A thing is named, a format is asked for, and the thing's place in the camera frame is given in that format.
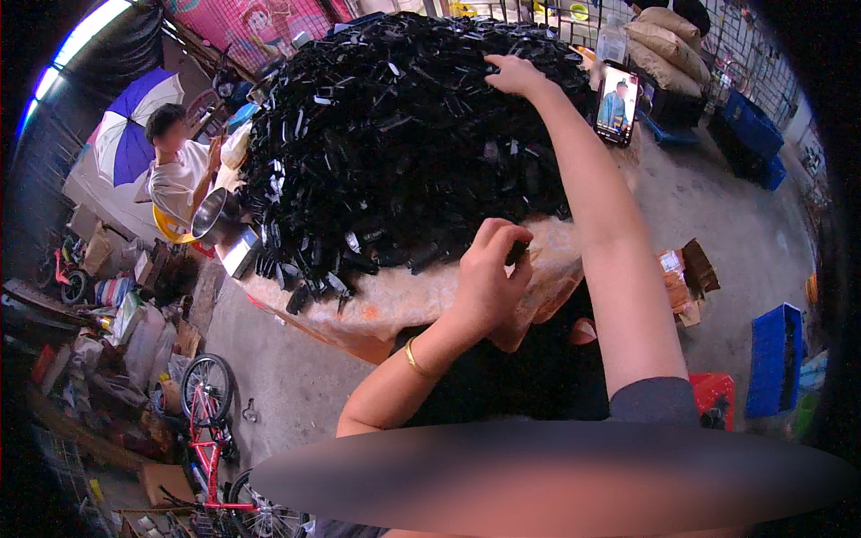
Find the pile of black plastic parts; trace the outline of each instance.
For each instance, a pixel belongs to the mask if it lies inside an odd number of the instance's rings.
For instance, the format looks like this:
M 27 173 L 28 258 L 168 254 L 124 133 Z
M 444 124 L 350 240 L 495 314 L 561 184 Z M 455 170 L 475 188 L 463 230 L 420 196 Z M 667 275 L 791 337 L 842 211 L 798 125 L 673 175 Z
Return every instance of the pile of black plastic parts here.
M 240 203 L 262 227 L 257 273 L 308 297 L 350 274 L 455 261 L 482 220 L 569 216 L 547 130 L 489 86 L 487 54 L 526 58 L 586 107 L 580 56 L 546 28 L 386 15 L 303 46 L 253 118 Z

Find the bicycle tire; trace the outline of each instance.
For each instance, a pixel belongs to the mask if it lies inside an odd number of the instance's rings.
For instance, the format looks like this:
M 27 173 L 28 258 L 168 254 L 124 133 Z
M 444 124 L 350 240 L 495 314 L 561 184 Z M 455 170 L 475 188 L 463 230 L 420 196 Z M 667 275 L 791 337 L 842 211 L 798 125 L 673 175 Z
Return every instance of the bicycle tire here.
M 195 367 L 205 362 L 212 362 L 224 374 L 226 384 L 225 398 L 224 403 L 219 407 L 218 411 L 215 412 L 213 417 L 209 418 L 208 420 L 198 421 L 191 416 L 191 402 L 189 401 L 189 381 L 191 379 L 192 373 L 195 371 Z M 210 424 L 221 422 L 227 417 L 227 413 L 230 412 L 230 405 L 233 402 L 233 371 L 230 369 L 230 366 L 227 364 L 227 361 L 225 361 L 221 357 L 212 353 L 199 354 L 197 358 L 194 359 L 187 368 L 185 368 L 185 373 L 183 374 L 183 383 L 180 387 L 183 391 L 181 398 L 183 402 L 183 414 L 185 414 L 185 416 L 189 418 L 189 421 L 195 423 L 195 427 L 206 428 Z
M 80 289 L 74 291 L 73 293 L 73 290 L 75 290 L 76 285 L 63 284 L 63 286 L 60 287 L 59 297 L 66 305 L 76 305 L 86 295 L 87 281 L 89 279 L 87 278 L 86 273 L 78 269 L 69 271 L 69 274 L 66 276 L 66 278 L 69 279 L 69 282 L 80 281 Z
M 54 277 L 54 259 L 53 257 L 46 257 L 39 263 L 39 267 L 36 268 L 36 274 L 33 277 L 33 284 L 38 289 L 45 289 L 48 287 L 53 281 Z
M 245 484 L 248 483 L 248 477 L 251 476 L 251 470 L 241 473 L 236 480 L 233 481 L 233 485 L 230 486 L 230 492 L 227 493 L 227 502 L 228 503 L 238 503 L 239 502 L 239 493 L 242 491 L 242 488 Z M 291 538 L 306 538 L 307 531 L 302 527 L 304 523 L 308 523 L 311 521 L 311 517 L 305 512 L 300 512 L 298 510 L 294 510 L 298 515 L 298 526 L 296 527 L 295 532 Z M 242 514 L 240 510 L 230 510 L 230 519 L 233 523 L 233 527 L 239 532 L 242 538 L 258 538 L 259 535 L 254 535 L 252 532 L 246 528 L 245 523 L 242 520 Z

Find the bracelet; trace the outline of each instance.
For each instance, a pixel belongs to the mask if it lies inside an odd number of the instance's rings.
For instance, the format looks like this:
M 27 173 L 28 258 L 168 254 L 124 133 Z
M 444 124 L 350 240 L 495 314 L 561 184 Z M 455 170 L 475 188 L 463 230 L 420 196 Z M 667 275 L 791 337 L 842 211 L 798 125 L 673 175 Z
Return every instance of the bracelet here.
M 416 363 L 415 357 L 412 356 L 412 341 L 415 339 L 415 337 L 412 337 L 406 341 L 406 345 L 404 346 L 404 350 L 406 351 L 406 361 L 410 363 L 410 366 L 412 366 L 412 369 L 416 371 L 416 374 L 419 374 L 422 377 L 426 377 L 428 379 L 437 379 L 439 377 L 438 375 L 434 375 L 431 372 L 428 372 L 424 368 L 420 367 Z

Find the stacked sacks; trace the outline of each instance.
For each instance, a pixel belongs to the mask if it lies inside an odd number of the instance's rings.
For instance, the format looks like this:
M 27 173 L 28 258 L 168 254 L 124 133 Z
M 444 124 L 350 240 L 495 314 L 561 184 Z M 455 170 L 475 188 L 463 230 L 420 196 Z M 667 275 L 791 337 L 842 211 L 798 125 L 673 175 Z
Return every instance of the stacked sacks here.
M 658 85 L 674 93 L 700 97 L 710 74 L 699 57 L 700 32 L 667 8 L 647 8 L 625 30 L 634 63 Z

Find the children's bicycle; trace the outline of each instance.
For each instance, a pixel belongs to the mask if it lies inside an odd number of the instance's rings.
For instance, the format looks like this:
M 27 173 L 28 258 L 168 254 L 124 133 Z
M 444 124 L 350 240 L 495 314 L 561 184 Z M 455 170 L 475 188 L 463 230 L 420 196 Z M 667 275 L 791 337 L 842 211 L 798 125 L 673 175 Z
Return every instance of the children's bicycle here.
M 176 504 L 229 513 L 243 538 L 305 538 L 302 525 L 309 521 L 308 514 L 272 503 L 255 492 L 248 481 L 250 469 L 233 482 L 226 502 L 219 501 L 218 464 L 225 452 L 235 453 L 227 424 L 233 374 L 225 360 L 210 353 L 198 355 L 186 368 L 181 388 L 183 412 L 191 424 L 189 446 L 201 464 L 207 500 L 202 505 L 186 503 L 164 488 L 162 491 Z

